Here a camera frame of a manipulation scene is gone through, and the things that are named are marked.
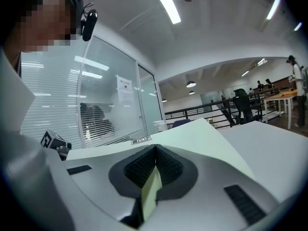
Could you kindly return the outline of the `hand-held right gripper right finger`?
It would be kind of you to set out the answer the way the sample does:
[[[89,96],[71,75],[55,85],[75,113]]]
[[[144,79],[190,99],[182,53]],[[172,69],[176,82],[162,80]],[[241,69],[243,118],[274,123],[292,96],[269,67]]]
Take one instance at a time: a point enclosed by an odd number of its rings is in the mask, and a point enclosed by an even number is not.
[[[176,179],[157,192],[143,231],[240,231],[278,206],[263,186],[222,160],[159,145],[179,163]]]

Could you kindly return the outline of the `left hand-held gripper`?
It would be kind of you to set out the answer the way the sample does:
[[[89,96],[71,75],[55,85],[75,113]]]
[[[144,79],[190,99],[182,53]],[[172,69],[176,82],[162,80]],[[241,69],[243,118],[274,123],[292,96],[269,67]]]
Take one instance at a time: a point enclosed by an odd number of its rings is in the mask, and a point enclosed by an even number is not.
[[[69,151],[72,149],[72,143],[64,140],[56,132],[47,129],[40,144],[44,148],[56,150],[62,161],[65,161]]]

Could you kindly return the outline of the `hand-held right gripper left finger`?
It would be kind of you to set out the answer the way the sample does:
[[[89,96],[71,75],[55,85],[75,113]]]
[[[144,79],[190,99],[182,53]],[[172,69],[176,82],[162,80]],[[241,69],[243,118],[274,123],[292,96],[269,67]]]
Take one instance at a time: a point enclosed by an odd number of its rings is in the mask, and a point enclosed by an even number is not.
[[[89,200],[117,221],[147,221],[156,208],[152,145],[67,160],[64,165]]]

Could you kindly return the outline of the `person's white printed shirt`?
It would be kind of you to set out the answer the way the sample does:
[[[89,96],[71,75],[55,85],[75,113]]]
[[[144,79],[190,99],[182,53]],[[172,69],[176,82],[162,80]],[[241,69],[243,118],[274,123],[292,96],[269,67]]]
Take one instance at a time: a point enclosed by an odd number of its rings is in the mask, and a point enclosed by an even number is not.
[[[34,99],[0,48],[0,129],[19,132]]]

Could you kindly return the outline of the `blue chair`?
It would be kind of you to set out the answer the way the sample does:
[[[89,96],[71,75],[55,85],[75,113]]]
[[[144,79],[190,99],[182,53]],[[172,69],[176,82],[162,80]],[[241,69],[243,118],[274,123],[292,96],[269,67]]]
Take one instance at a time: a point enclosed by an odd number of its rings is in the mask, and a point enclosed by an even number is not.
[[[190,119],[177,120],[177,121],[175,121],[175,122],[172,124],[172,127],[173,127],[173,128],[176,128],[176,127],[182,126],[182,125],[184,125],[184,124],[187,124],[187,123],[189,123],[189,122],[191,122]]]

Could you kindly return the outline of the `white paper notice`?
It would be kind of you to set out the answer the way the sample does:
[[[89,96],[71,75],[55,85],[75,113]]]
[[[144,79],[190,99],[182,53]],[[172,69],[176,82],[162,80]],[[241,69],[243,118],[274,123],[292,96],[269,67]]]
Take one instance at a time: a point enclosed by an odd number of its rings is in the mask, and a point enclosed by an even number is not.
[[[116,75],[117,93],[119,103],[124,106],[131,106],[134,101],[134,91],[132,88],[132,81]]]

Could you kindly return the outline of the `black metal railing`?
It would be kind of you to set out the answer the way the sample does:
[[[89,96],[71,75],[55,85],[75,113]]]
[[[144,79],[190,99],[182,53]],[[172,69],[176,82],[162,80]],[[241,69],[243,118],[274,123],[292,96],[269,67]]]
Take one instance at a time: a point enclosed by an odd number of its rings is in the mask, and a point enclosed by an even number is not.
[[[264,90],[261,92],[248,94],[250,107],[254,116],[254,121],[265,122],[265,107],[263,99],[276,94],[295,94],[296,91],[283,90],[277,88]],[[233,98],[211,102],[208,104],[180,109],[165,113],[167,128],[171,129],[172,124],[177,120],[190,119],[191,121],[203,118],[210,123],[214,128],[232,128],[240,125],[238,121],[238,109],[236,108]],[[287,113],[284,111],[284,103],[281,103],[282,115]],[[279,117],[278,101],[268,102],[268,121]]]

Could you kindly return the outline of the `black office chair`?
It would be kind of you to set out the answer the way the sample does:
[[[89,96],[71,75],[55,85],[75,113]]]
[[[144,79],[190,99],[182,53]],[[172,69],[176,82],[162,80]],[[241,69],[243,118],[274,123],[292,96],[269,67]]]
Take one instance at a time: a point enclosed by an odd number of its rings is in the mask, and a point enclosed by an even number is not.
[[[244,89],[234,90],[233,102],[238,109],[238,121],[240,125],[254,121],[254,116],[250,107],[249,97]]]

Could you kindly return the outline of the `wooden top white table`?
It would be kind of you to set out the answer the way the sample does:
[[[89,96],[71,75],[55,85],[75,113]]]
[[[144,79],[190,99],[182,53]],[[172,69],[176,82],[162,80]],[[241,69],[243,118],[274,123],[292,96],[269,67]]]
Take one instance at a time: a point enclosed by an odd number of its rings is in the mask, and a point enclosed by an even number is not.
[[[293,98],[295,97],[295,94],[276,94],[270,97],[266,97],[263,99],[264,102],[264,107],[265,107],[265,122],[268,123],[268,102],[274,102],[278,101],[278,112],[279,112],[279,117],[282,116],[281,113],[281,103],[280,101],[283,101],[284,103],[284,111],[288,115],[288,124],[287,124],[287,129],[291,129],[291,123],[292,123],[292,111],[293,111]]]

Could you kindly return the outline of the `long ceiling light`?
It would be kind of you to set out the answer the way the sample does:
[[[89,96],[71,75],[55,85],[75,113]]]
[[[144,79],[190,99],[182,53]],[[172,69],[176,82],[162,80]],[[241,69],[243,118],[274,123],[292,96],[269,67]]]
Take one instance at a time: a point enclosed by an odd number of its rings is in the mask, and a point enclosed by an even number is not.
[[[173,0],[160,0],[160,2],[163,5],[165,11],[167,12],[172,24],[180,23],[181,18]]]

